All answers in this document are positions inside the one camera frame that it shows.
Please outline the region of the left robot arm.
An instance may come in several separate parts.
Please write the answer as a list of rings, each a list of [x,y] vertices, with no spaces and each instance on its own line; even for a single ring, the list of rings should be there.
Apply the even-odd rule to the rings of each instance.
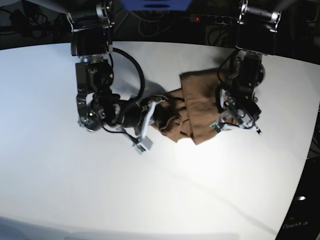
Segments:
[[[211,124],[217,132],[242,129],[261,134],[257,121],[262,113],[256,96],[266,71],[262,57],[273,55],[281,12],[250,0],[241,1],[234,51],[224,60],[229,77],[218,76],[215,89],[218,118]]]

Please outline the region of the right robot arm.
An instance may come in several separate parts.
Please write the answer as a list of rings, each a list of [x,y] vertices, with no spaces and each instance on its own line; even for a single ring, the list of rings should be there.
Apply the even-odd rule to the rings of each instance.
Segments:
[[[141,134],[151,124],[158,101],[156,97],[143,99],[146,79],[141,66],[113,46],[113,2],[86,2],[66,17],[72,30],[71,54],[80,59],[75,65],[79,126],[90,132],[109,127],[111,132],[122,134],[126,128],[134,128]],[[128,100],[111,89],[115,79],[113,53],[131,62],[138,74],[138,93]]]

